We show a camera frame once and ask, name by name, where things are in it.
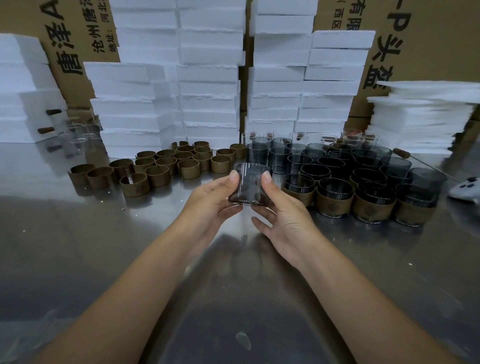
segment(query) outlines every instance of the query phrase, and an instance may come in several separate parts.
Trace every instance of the wooden handle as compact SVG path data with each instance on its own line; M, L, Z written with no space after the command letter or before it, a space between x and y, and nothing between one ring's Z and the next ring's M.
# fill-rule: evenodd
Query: wooden handle
M394 148L393 152L398 155L399 157L402 157L403 159L408 159L410 158L410 153L406 152L403 149L400 148Z
M61 109L50 109L46 111L47 115L56 115L61 113Z
M46 133L55 131L55 128L50 126L48 128L38 128L37 131L39 134L46 134Z

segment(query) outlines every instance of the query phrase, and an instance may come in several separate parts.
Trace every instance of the hand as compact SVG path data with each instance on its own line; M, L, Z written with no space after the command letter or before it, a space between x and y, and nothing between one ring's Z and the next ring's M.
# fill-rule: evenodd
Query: hand
M212 242L220 226L242 211L241 205L228 202L235 192L239 174L219 178L194 189L172 227L193 243L190 258L201 254Z
M302 202L281 191L273 182L268 172L262 175L262 187L272 205L252 206L252 209L267 219L268 227L258 218L253 217L255 227L270 239L275 249L296 269L304 266L302 255L308 254L306 248L311 243L325 239L315 226L309 212Z

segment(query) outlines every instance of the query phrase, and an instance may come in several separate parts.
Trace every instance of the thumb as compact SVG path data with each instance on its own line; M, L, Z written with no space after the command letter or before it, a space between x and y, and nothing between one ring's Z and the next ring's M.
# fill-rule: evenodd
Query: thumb
M219 204L232 193L235 192L239 184L240 176L236 170L232 170L228 178L219 185L216 189L209 193L210 198L216 203Z
M288 195L273 183L272 176L267 171L262 174L262 187L278 210L285 210L291 206L292 202Z

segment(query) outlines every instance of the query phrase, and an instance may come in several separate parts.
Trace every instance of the forearm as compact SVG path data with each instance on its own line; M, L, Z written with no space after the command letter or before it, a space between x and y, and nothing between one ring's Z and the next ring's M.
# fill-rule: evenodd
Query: forearm
M359 364L458 363L321 234L301 272Z
M137 363L186 268L185 240L169 227L34 363Z

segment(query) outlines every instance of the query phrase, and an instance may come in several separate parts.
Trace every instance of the metal table surface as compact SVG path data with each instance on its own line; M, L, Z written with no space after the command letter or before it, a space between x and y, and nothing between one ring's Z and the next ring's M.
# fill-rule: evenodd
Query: metal table surface
M478 174L479 151L462 146L446 160L424 158L464 180ZM66 171L85 156L57 138L0 144L0 156L0 363L22 362L67 327L175 219L192 189L218 177L176 177L125 200L118 187L74 189ZM96 143L86 156L109 162ZM352 361L311 290L256 231L252 215L246 207L229 219L187 269L143 362ZM475 206L443 197L423 229L312 216L408 315L459 357L480 362Z

